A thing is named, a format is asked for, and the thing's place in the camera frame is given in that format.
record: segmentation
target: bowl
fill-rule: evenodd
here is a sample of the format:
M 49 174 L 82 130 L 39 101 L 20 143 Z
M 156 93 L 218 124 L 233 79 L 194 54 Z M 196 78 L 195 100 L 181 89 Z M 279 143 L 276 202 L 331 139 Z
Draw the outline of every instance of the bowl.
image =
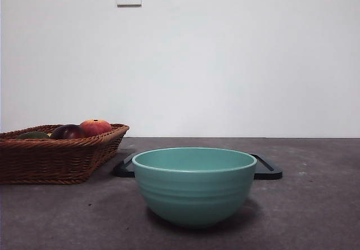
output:
M 217 148 L 169 148 L 132 159 L 148 207 L 179 226 L 203 228 L 233 215 L 254 180 L 257 160 Z

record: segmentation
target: gray countertop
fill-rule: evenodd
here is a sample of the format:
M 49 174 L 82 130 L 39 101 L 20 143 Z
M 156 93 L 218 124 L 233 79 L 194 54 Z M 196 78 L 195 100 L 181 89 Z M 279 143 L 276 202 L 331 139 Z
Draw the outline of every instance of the gray countertop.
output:
M 280 180 L 255 180 L 231 218 L 205 230 L 152 213 L 112 159 L 77 185 L 2 185 L 1 250 L 360 249 L 360 139 L 124 138 L 133 151 L 207 146 L 265 155 Z

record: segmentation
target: black tray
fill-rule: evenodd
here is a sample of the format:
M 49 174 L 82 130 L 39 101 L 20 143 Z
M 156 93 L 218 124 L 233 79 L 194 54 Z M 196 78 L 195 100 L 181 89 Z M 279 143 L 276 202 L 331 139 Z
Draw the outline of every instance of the black tray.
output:
M 112 174 L 116 177 L 135 177 L 131 159 L 136 154 L 138 153 L 132 153 L 124 160 L 121 160 L 121 162 L 112 170 Z M 259 154 L 250 153 L 250 155 L 254 156 L 258 160 L 254 175 L 255 180 L 278 180 L 279 178 L 282 178 L 282 169 L 269 159 L 266 159 L 264 156 Z

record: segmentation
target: wicker basket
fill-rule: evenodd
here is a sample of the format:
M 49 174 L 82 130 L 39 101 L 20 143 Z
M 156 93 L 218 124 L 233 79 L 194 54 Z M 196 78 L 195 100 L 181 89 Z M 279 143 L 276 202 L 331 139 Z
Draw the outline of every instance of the wicker basket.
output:
M 129 130 L 112 124 L 112 131 L 84 139 L 14 139 L 21 133 L 51 133 L 43 125 L 0 134 L 0 184 L 79 184 L 112 158 Z

